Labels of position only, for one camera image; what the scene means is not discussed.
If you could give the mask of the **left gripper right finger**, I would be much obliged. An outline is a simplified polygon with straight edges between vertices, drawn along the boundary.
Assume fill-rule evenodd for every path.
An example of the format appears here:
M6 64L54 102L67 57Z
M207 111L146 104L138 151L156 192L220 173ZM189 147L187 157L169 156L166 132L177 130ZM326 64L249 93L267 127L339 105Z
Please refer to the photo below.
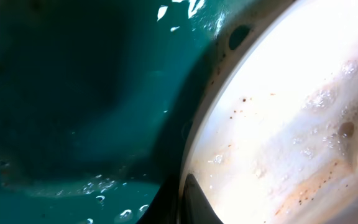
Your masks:
M181 223L223 224L193 174L188 174L185 180L181 201Z

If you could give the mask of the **teal plastic tray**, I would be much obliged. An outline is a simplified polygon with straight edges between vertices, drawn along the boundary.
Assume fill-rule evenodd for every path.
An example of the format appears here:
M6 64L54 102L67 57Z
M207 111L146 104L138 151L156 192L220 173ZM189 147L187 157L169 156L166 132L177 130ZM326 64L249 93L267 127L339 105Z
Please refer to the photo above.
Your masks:
M138 223L253 1L0 1L0 223Z

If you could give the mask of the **white plate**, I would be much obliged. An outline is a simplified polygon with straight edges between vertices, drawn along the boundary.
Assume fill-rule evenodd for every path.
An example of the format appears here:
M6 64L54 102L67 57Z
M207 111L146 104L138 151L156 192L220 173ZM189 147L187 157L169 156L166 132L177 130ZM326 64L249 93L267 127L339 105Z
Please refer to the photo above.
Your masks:
M183 153L222 223L358 223L358 1L257 1Z

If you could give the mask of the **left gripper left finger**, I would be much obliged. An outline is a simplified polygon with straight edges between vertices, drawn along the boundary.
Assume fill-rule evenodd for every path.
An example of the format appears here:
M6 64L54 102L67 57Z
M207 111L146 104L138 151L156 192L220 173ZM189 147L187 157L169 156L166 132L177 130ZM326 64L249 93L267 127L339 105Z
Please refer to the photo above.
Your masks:
M151 204L137 224L176 224L179 181L170 175L160 186Z

